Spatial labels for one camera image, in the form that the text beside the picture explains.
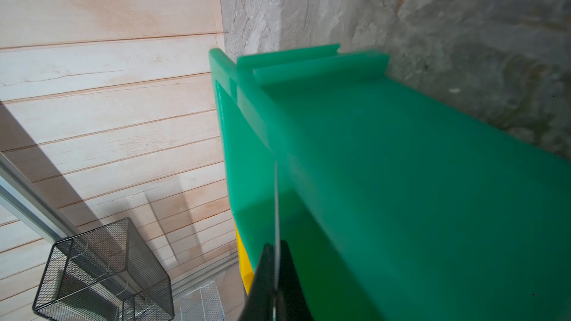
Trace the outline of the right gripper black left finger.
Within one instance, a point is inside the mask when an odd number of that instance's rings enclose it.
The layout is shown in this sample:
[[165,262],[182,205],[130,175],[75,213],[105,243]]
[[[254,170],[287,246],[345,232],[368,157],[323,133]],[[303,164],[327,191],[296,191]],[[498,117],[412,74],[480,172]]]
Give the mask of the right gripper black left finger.
[[250,294],[244,304],[239,321],[272,321],[275,305],[275,253],[274,246],[264,245]]

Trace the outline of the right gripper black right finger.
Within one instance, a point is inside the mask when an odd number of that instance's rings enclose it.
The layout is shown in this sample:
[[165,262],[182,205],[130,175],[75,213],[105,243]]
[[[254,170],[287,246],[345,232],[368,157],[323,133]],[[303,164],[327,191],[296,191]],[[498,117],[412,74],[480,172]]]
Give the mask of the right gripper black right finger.
[[276,291],[277,321],[313,320],[303,294],[291,251],[286,241],[280,242],[280,272]]

